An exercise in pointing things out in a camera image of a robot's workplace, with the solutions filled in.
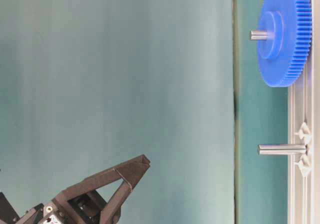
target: metal shaft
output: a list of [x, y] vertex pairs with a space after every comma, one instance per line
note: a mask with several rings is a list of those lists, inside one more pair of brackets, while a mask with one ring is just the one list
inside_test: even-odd
[[259, 155], [296, 155], [305, 154], [307, 148], [303, 144], [259, 145]]
[[266, 30], [251, 30], [249, 38], [252, 41], [263, 41], [268, 39], [268, 32]]

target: teal backdrop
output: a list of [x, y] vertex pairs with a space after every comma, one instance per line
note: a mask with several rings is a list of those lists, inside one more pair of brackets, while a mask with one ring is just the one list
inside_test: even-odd
[[257, 154], [258, 144], [288, 141], [287, 88], [263, 82], [256, 43], [249, 40], [262, 4], [263, 0], [234, 0], [237, 224], [287, 223], [287, 157]]

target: green background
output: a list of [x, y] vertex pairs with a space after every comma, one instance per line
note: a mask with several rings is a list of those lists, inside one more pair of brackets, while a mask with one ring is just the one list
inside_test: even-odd
[[234, 223], [232, 0], [0, 0], [0, 16], [0, 188], [20, 214], [144, 153], [120, 223]]
[[234, 0], [236, 223], [287, 223], [287, 158], [259, 156], [258, 144], [288, 141], [287, 88], [264, 84], [258, 69], [257, 28], [263, 0]]

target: white clip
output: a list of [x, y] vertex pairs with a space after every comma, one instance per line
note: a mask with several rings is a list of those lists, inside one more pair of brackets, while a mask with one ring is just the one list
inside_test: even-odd
[[298, 132], [294, 133], [296, 136], [299, 136], [300, 140], [303, 140], [304, 144], [307, 145], [312, 139], [311, 131], [307, 126], [307, 123], [302, 123]]
[[308, 174], [311, 171], [311, 164], [310, 164], [309, 158], [307, 157], [306, 154], [303, 154], [300, 157], [300, 160], [298, 162], [295, 162], [294, 164], [299, 167], [303, 177], [308, 176]]

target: blue gear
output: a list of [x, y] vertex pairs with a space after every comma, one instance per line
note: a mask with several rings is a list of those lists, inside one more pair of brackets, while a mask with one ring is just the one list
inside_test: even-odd
[[310, 0], [264, 0], [256, 44], [259, 70], [270, 87], [288, 87], [304, 69], [312, 37]]

